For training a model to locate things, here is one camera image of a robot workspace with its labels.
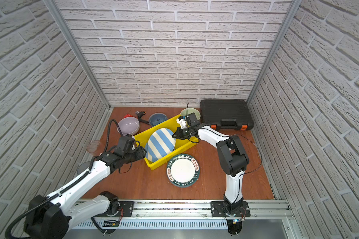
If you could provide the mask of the green rimmed white plate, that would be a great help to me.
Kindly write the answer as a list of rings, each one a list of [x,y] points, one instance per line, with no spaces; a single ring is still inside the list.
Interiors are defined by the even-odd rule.
[[[200,167],[189,154],[178,154],[169,160],[166,168],[169,181],[180,188],[194,185],[199,179]]]

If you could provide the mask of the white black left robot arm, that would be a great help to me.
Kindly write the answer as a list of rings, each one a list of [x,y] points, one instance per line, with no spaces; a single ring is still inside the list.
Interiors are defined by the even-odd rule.
[[[90,163],[88,169],[46,197],[36,196],[30,202],[24,231],[32,239],[61,239],[78,224],[100,214],[122,215],[118,197],[104,191],[94,199],[77,204],[94,185],[129,164],[145,158],[147,151],[139,146],[117,155],[106,152]]]

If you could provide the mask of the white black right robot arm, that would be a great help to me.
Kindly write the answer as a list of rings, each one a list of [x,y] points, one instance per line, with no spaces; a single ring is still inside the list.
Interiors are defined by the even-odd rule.
[[[216,148],[220,166],[226,174],[225,211],[231,215],[235,214],[243,207],[243,175],[249,164],[249,158],[239,136],[222,134],[204,124],[189,128],[178,127],[172,135],[179,140],[190,140],[193,136]]]

